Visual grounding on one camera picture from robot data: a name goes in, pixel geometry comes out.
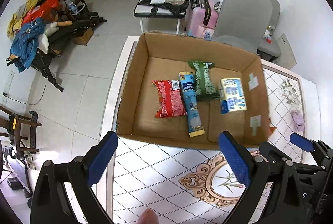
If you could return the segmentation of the fingertip at bottom edge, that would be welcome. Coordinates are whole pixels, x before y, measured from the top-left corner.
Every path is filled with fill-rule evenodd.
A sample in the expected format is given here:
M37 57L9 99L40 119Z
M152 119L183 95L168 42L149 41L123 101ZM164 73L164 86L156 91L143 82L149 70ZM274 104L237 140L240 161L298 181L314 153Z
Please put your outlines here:
M158 216L148 208L139 216L137 224L159 224Z

